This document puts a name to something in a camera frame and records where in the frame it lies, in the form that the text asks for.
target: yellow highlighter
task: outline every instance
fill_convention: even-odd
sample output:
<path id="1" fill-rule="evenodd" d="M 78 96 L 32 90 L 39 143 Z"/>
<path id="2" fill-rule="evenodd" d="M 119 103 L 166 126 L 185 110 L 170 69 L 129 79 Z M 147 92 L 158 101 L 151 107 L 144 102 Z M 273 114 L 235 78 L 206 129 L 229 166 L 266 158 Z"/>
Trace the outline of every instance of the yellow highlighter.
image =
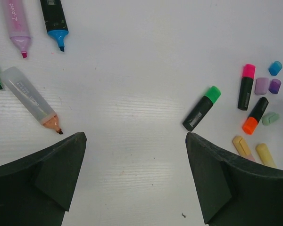
<path id="1" fill-rule="evenodd" d="M 235 148 L 237 149 L 239 155 L 243 158 L 246 158 L 250 161 L 255 161 L 254 157 L 252 156 L 251 152 L 250 152 L 250 148 L 247 145 L 245 139 L 243 139 L 243 137 L 241 136 L 235 136 L 233 139 L 233 144 L 235 146 Z"/>
<path id="2" fill-rule="evenodd" d="M 264 165 L 272 168 L 277 168 L 266 144 L 257 145 L 256 151 Z"/>

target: black highlighter with green cap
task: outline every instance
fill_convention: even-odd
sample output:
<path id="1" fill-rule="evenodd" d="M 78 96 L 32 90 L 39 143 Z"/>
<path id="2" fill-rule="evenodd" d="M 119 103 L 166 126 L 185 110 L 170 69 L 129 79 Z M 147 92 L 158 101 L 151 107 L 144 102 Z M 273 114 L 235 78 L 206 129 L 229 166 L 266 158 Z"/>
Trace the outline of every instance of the black highlighter with green cap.
<path id="1" fill-rule="evenodd" d="M 200 99 L 200 101 L 193 108 L 188 117 L 183 121 L 183 126 L 190 132 L 195 129 L 198 123 L 212 108 L 214 103 L 220 97 L 221 92 L 216 86 L 212 86 L 206 94 Z"/>

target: pink highlighter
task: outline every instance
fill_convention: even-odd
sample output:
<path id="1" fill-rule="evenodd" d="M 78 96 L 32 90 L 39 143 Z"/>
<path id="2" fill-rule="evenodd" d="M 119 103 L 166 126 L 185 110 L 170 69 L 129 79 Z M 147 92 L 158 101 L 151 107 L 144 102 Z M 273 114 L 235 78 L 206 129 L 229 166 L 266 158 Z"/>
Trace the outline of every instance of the pink highlighter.
<path id="1" fill-rule="evenodd" d="M 23 58 L 27 58 L 27 50 L 31 37 L 26 22 L 22 0 L 0 0 L 2 2 L 9 38 L 20 49 Z"/>

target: purple highlighter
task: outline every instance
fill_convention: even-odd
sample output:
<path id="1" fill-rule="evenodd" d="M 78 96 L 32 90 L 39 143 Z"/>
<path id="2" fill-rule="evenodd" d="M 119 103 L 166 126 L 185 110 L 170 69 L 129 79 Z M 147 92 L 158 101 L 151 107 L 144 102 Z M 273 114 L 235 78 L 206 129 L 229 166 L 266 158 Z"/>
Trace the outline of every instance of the purple highlighter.
<path id="1" fill-rule="evenodd" d="M 267 93 L 269 87 L 269 79 L 268 78 L 257 78 L 255 94 L 256 95 L 264 95 Z"/>
<path id="2" fill-rule="evenodd" d="M 272 93 L 272 94 L 278 94 L 279 92 L 279 89 L 281 87 L 281 81 L 278 80 L 278 79 L 273 79 L 270 83 L 270 86 L 269 86 L 269 91 Z"/>
<path id="3" fill-rule="evenodd" d="M 9 38 L 20 49 L 22 57 L 27 58 L 31 43 L 22 0 L 0 0 L 8 28 Z"/>

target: black highlighter with blue tip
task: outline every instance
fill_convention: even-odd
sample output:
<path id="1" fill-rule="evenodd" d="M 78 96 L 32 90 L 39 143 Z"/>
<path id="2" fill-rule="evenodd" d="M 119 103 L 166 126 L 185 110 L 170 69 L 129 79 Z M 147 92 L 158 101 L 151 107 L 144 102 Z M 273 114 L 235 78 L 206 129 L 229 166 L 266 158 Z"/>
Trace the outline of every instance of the black highlighter with blue tip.
<path id="1" fill-rule="evenodd" d="M 64 52 L 64 38 L 69 31 L 61 0 L 41 0 L 41 6 L 47 34 L 57 41 L 58 47 Z"/>

